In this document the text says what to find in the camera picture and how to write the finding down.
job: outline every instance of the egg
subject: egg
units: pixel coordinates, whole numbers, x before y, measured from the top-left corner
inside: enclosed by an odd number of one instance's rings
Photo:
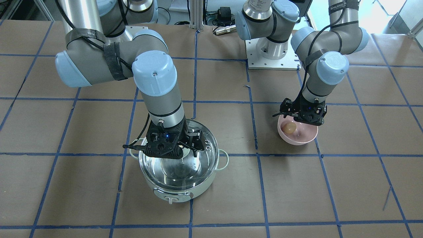
[[[295,124],[295,123],[293,123],[293,122],[288,122],[288,123],[286,123],[283,127],[282,127],[282,131],[285,133],[285,134],[288,134],[288,135],[290,135],[290,134],[292,134],[292,133],[294,133],[294,131],[297,129],[297,125]]]

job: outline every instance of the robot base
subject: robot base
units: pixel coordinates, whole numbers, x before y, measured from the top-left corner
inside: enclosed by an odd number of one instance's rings
[[[248,68],[274,70],[297,70],[298,68],[301,68],[299,58],[292,49],[291,38],[292,35],[288,40],[288,50],[285,56],[280,60],[270,60],[261,56],[255,49],[255,45],[259,39],[246,40],[245,49],[248,58]]]

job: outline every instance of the black strap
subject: black strap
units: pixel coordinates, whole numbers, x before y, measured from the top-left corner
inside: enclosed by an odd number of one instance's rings
[[[148,111],[151,115],[153,115],[153,116],[157,116],[157,117],[167,117],[167,116],[170,116],[170,115],[173,115],[173,114],[175,114],[180,108],[181,108],[181,106],[182,106],[182,102],[181,102],[181,104],[179,104],[179,106],[178,106],[178,108],[177,109],[175,109],[175,110],[173,110],[173,112],[170,112],[170,113],[168,113],[168,114],[163,114],[163,115],[159,115],[159,114],[154,114],[154,113],[152,113],[152,112],[150,112],[150,111]]]
[[[75,28],[66,34],[66,48],[68,47],[69,43],[81,37],[97,39],[103,42],[103,44],[106,43],[106,37],[104,36],[103,33],[99,32],[98,30]]]
[[[355,23],[357,23],[357,24],[358,24],[358,21],[352,21],[352,22],[341,23],[341,24],[338,24],[338,25],[331,26],[330,28],[331,28],[331,29],[333,29],[333,28],[336,28],[336,27],[345,26],[345,25],[351,25],[351,24],[355,24]]]
[[[339,50],[338,50],[338,52],[341,52],[341,49],[342,49],[342,39],[341,39],[341,36],[336,31],[332,31],[332,32],[335,33],[338,36],[338,39],[339,39]]]
[[[305,58],[304,67],[308,67],[311,63],[313,63],[313,61],[320,58],[320,56],[322,56],[326,52],[328,52],[327,49],[321,49],[309,55],[307,58]]]
[[[267,22],[267,21],[270,19],[270,17],[268,17],[268,18],[266,18],[266,19],[261,19],[261,20],[254,19],[254,18],[252,18],[252,17],[248,16],[248,15],[245,13],[245,11],[242,11],[242,15],[244,15],[244,17],[245,17],[245,18],[247,18],[249,21],[252,21],[252,22]]]
[[[314,96],[316,96],[316,97],[326,97],[327,95],[318,95],[318,94],[315,94],[315,93],[313,93],[309,88],[308,88],[308,83],[306,83],[305,84],[305,87],[307,88],[307,90],[311,93],[311,94],[313,94]]]
[[[358,10],[358,3],[359,2],[357,0],[344,0],[342,2],[335,3],[329,7],[329,15],[344,8],[352,8]]]
[[[121,10],[122,20],[125,25],[128,25],[128,21],[125,16],[124,5],[122,4],[122,1],[118,0],[118,4],[119,4],[119,9]]]
[[[278,43],[278,44],[281,44],[281,43],[285,43],[285,42],[287,42],[289,39],[286,39],[286,40],[284,40],[284,41],[277,41],[277,40],[275,40],[275,39],[272,39],[272,38],[270,38],[270,36],[268,36],[268,37],[266,37],[268,40],[270,40],[271,42],[274,42],[274,43]]]
[[[110,73],[117,81],[127,79],[122,71],[122,64],[120,61],[119,42],[112,42],[104,45],[104,59]]]
[[[270,36],[273,36],[273,34],[276,32],[276,26],[277,26],[275,11],[272,12],[272,16],[273,16],[273,30],[272,30],[272,33],[270,34]]]

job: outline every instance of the white cylinder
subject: white cylinder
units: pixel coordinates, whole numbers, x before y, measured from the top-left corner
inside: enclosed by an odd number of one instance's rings
[[[267,11],[270,8],[272,0],[249,0],[248,5],[255,11]]]

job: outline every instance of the metal pole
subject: metal pole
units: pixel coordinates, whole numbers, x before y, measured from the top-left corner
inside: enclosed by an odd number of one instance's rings
[[[203,4],[204,0],[190,0],[190,28],[203,31]]]
[[[407,34],[408,38],[414,39],[423,30],[423,18]]]
[[[43,0],[34,0],[35,5],[37,5],[38,9],[40,9],[40,11],[45,15],[45,17],[53,22],[54,18],[51,15],[49,9],[46,7],[46,5],[44,4]]]
[[[103,33],[96,0],[59,0],[69,20],[77,28],[94,29]],[[72,28],[63,21],[65,34]]]

